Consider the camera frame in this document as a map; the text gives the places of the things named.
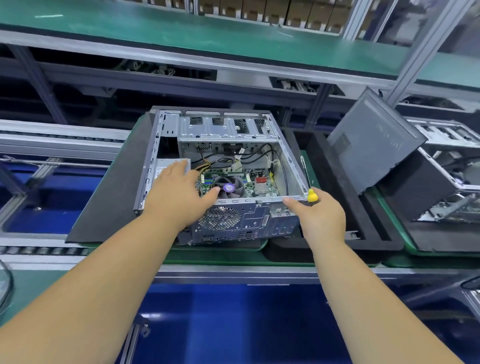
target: green workbench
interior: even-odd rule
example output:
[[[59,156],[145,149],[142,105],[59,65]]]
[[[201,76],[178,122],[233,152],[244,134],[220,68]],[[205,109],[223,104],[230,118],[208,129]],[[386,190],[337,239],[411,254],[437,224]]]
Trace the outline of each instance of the green workbench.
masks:
[[[352,42],[113,0],[0,0],[0,29],[130,46],[135,42],[142,48],[161,47],[214,58],[235,56],[257,63],[386,79],[396,78],[409,53],[401,46]],[[419,79],[475,88],[480,87],[480,78],[472,77],[475,74],[480,74],[479,60],[438,53]]]

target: motherboard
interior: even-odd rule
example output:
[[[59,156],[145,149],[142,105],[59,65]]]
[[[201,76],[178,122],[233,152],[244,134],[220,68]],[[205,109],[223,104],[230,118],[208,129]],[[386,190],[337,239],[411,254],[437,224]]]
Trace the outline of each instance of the motherboard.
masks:
[[[225,172],[209,169],[200,174],[197,190],[200,196],[213,187],[220,187],[219,199],[247,197],[277,197],[280,194],[271,173],[266,169]]]

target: person's left hand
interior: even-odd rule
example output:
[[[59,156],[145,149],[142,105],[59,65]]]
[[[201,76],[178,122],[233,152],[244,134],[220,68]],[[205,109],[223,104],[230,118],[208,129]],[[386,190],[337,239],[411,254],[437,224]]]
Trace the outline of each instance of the person's left hand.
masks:
[[[186,166],[187,160],[174,162],[160,173],[148,192],[142,216],[166,220],[181,231],[215,203],[220,188],[214,187],[200,197],[195,188],[199,172],[185,174]]]

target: person's right hand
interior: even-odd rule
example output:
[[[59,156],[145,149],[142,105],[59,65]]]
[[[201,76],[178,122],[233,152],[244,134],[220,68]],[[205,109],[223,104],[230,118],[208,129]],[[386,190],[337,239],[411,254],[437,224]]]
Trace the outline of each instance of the person's right hand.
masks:
[[[283,203],[299,218],[303,236],[312,250],[322,244],[345,242],[345,212],[329,193],[313,187],[318,203],[305,206],[299,201],[284,198]]]

